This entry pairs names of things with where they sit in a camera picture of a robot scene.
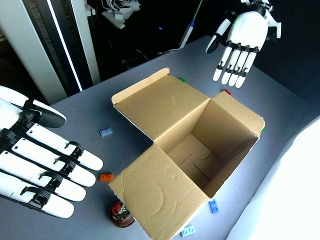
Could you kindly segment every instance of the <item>blue lego brick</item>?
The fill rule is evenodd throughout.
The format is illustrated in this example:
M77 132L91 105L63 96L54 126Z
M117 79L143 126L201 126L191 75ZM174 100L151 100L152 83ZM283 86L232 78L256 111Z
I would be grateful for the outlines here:
M195 227L193 225L187 226L181 231L182 237L188 236L190 234L194 234L196 232Z
M213 214L219 212L219 209L218 209L218 206L217 206L217 203L216 203L216 200L213 199L212 201L209 202L209 205L210 205L210 208L211 208L211 212Z
M100 131L101 137L105 137L105 136L111 135L112 133L113 132L112 132L111 128L103 129L103 130Z

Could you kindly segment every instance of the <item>gray table surface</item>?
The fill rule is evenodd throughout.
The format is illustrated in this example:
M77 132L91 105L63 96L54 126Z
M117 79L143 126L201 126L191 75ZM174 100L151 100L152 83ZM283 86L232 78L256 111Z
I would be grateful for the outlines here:
M94 173L97 177L100 173L119 174L152 142L113 108L112 95L170 67L172 75L185 78L188 84L210 97L215 96L226 88L220 82L212 81L224 48L220 46L213 54L205 54L209 40L209 37L200 38L180 51L164 54L56 103L53 107L65 114L68 122L53 131L81 143L103 159L102 170ZM238 101L264 117L266 131L216 194L219 212L212 214L206 204L191 221L196 233L186 238L189 240L225 239L285 143L310 120L306 102L256 67L251 69L242 88L227 88ZM113 135L102 138L99 131L106 128L112 128ZM124 229L111 223L107 210L117 198L106 183L97 181L86 190L86 198L74 203L75 212L69 219L42 214L1 198L0 238L149 239L137 222ZM179 234L173 239L181 238Z

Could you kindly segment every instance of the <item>robotic hand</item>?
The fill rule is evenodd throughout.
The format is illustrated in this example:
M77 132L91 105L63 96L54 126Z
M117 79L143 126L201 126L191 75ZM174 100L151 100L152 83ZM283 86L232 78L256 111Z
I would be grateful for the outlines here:
M0 86L0 195L59 218L73 214L67 200L82 201L82 186L96 181L82 166L97 171L103 162L44 128L59 128L66 121L57 110Z
M226 70L222 76L222 84L240 88L252 67L257 52L266 40L268 27L276 27L275 37L281 38L281 22L276 22L270 12L273 6L268 0L241 0L250 7L250 11L240 14L234 20L226 39L226 48L215 70L213 80L218 81L223 68L232 52ZM232 15L225 19L209 42L206 53L212 53L222 41L222 36L232 22Z

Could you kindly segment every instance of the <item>cardboard box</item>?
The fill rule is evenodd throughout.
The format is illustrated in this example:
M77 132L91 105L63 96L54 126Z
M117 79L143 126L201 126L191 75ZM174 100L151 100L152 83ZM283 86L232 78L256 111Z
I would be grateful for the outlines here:
M210 98L164 68L112 97L153 140L109 186L153 240L179 233L259 140L264 119L226 92Z

